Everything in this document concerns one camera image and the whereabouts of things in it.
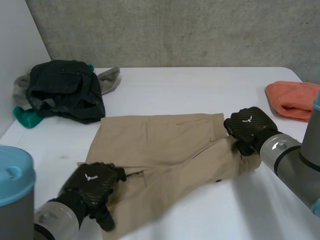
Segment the button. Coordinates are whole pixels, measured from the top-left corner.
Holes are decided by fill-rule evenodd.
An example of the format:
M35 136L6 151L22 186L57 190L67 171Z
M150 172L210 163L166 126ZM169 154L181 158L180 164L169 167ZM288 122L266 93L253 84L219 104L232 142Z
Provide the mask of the button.
M287 145L286 145L286 143L285 143L284 141L280 141L280 142L278 142L277 147L278 147L279 149L286 149L286 148L287 148Z

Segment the pant leg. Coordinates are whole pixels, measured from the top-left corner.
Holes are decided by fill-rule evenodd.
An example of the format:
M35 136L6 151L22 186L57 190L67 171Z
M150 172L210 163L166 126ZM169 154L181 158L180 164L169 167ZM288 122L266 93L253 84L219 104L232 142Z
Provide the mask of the pant leg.
M205 183L235 178L259 167L259 156L241 156L234 142L231 136L211 142L181 165L150 179L139 194L109 206L115 229L102 231L103 239L119 239L157 219L179 199Z

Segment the beige trousers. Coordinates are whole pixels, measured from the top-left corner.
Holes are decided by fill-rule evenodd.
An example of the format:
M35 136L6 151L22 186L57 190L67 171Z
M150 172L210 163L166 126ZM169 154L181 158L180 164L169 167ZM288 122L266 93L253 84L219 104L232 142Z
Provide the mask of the beige trousers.
M259 156L241 156L223 121L222 113L101 119L86 163L114 163L128 175L107 204L115 229L103 239L155 220L198 186L258 168Z

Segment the orange towel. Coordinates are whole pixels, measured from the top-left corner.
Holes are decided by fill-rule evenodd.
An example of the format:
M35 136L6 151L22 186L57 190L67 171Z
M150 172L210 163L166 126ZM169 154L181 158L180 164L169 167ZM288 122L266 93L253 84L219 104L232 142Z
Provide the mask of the orange towel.
M265 88L273 109L282 117L308 122L320 85L276 81Z

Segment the concrete wall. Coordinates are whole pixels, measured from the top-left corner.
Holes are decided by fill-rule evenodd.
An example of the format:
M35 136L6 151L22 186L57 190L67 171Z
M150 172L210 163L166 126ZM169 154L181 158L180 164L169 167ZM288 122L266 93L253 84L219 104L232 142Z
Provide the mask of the concrete wall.
M24 0L0 1L0 137L12 124L14 81L34 65L50 61Z
M26 2L52 59L96 67L281 66L320 83L320 0Z

